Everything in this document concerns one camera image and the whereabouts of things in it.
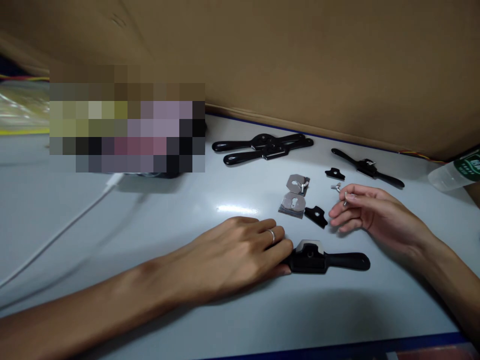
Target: red and yellow wire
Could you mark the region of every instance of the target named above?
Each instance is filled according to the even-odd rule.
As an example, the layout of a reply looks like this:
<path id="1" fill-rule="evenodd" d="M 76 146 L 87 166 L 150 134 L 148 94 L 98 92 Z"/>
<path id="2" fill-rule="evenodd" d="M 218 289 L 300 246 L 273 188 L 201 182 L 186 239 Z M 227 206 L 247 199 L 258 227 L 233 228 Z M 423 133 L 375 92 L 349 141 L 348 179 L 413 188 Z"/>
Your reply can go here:
<path id="1" fill-rule="evenodd" d="M 18 81 L 48 81 L 50 78 L 46 76 L 7 76 L 0 74 L 0 80 L 18 80 Z"/>
<path id="2" fill-rule="evenodd" d="M 398 153 L 399 153 L 399 154 L 408 154 L 408 155 L 416 156 L 416 157 L 418 157 L 418 158 L 423 158 L 423 159 L 428 160 L 429 162 L 432 162 L 432 163 L 446 164 L 445 161 L 432 160 L 432 159 L 429 158 L 428 156 L 423 155 L 423 154 L 421 154 L 421 153 L 419 153 L 419 152 L 415 152 L 415 151 L 399 151 Z"/>

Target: blue table edge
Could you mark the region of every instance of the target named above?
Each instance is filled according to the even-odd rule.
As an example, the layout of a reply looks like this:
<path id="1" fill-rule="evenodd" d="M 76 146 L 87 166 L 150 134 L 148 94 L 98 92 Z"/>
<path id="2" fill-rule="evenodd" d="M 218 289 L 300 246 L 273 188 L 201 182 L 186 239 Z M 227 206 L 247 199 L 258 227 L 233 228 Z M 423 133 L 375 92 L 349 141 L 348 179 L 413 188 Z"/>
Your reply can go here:
<path id="1" fill-rule="evenodd" d="M 379 147 L 362 145 L 355 142 L 344 141 L 335 139 L 332 137 L 315 135 L 303 131 L 295 131 L 288 128 L 266 125 L 255 121 L 243 120 L 233 116 L 227 116 L 223 114 L 216 114 L 214 112 L 206 112 L 206 115 L 216 116 L 219 118 L 225 118 L 235 121 L 240 121 L 243 123 L 260 125 L 268 128 L 280 129 L 290 132 L 301 133 L 316 138 L 333 140 L 346 144 L 353 144 L 362 146 L 365 148 L 371 148 L 381 151 L 386 151 L 389 153 L 399 154 L 396 151 L 385 150 Z M 460 332 L 447 332 L 434 335 L 424 335 L 424 336 L 413 336 L 413 337 L 402 337 L 390 340 L 378 340 L 378 341 L 367 341 L 367 342 L 357 342 L 352 344 L 343 344 L 343 345 L 332 345 L 332 346 L 322 346 L 322 347 L 311 347 L 297 350 L 286 350 L 286 351 L 275 351 L 275 352 L 265 352 L 259 354 L 249 354 L 249 355 L 239 355 L 239 356 L 227 356 L 227 357 L 217 357 L 215 359 L 235 359 L 235 360 L 270 360 L 270 359 L 324 359 L 324 358 L 349 358 L 356 355 L 377 355 L 381 353 L 389 352 L 400 352 L 408 350 L 416 350 L 422 348 L 431 348 L 438 346 L 447 346 L 469 343 L 469 340 L 466 339 Z"/>

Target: screw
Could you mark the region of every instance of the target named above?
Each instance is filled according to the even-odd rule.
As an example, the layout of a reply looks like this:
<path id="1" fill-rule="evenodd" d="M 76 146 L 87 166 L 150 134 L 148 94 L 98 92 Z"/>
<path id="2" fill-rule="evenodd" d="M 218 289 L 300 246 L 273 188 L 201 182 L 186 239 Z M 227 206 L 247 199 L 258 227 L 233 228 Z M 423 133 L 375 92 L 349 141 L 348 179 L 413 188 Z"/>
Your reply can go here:
<path id="1" fill-rule="evenodd" d="M 335 189 L 338 191 L 338 193 L 340 193 L 340 186 L 342 186 L 342 183 L 339 182 L 337 185 L 332 185 L 330 186 L 331 189 Z"/>
<path id="2" fill-rule="evenodd" d="M 300 185 L 300 193 L 304 193 L 304 189 L 309 185 L 309 182 L 307 181 L 304 184 L 299 184 Z"/>

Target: green bottle label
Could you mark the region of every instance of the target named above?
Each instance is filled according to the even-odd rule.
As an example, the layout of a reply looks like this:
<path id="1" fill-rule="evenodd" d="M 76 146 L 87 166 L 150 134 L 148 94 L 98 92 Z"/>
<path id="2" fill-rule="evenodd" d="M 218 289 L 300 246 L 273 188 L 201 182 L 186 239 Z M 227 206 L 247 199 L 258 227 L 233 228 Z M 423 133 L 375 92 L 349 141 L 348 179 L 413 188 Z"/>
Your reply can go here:
<path id="1" fill-rule="evenodd" d="M 468 180 L 480 181 L 480 149 L 453 162 L 455 168 Z"/>

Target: plastic water bottle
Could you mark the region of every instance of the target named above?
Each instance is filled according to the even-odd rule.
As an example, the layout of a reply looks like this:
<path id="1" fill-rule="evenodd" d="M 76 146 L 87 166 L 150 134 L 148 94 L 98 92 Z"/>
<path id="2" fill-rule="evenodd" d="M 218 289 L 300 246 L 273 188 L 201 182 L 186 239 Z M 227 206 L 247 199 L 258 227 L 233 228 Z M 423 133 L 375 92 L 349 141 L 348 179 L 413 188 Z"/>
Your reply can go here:
<path id="1" fill-rule="evenodd" d="M 433 170 L 428 181 L 441 192 L 480 181 L 480 149 Z"/>

